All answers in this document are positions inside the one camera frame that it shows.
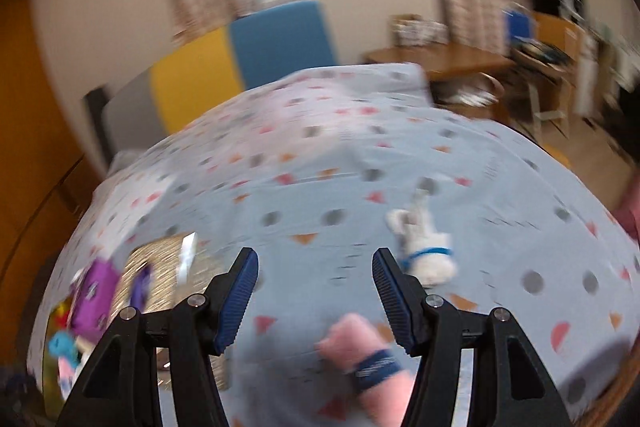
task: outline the wooden floor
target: wooden floor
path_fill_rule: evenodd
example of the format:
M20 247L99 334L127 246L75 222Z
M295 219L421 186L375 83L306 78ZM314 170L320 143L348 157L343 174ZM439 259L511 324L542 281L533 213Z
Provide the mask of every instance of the wooden floor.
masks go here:
M542 145L550 145L567 156L582 183L607 209L615 210L635 167L631 160L614 151L617 147L607 133L576 118L566 139L553 124L545 122Z

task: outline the wooden table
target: wooden table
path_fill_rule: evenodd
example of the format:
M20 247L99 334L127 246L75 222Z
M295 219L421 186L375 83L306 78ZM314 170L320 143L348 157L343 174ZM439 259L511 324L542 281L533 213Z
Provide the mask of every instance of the wooden table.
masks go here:
M513 66L513 62L502 55L457 42L376 50L367 53L365 60L369 64L413 62L422 67L430 82L443 82L474 73L497 74Z

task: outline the bed sheet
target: bed sheet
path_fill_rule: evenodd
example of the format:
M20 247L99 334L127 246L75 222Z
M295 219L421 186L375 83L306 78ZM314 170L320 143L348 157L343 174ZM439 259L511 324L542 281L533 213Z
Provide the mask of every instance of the bed sheet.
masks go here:
M230 348L233 425L370 425L314 343L347 312L372 321L403 367L371 278L400 253L385 213L428 188L459 275L437 292L460 309L510 309L572 417L603 391L638 333L638 247L578 178L525 137L431 107L413 64L300 71L245 92L157 144L97 190L53 270L28 366L40 383L50 309L96 256L122 268L165 235L198 233L230 266L260 259ZM463 357L455 426L466 425ZM161 394L166 425L171 396Z

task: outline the pink sock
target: pink sock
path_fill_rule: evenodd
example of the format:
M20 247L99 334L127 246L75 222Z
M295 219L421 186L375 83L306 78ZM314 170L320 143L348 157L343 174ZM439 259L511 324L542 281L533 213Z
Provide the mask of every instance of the pink sock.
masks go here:
M342 317L316 347L338 369L350 373L356 364L370 357L386 343L367 319L351 313ZM414 379L400 371L363 391L358 400L378 427L399 427L411 398Z

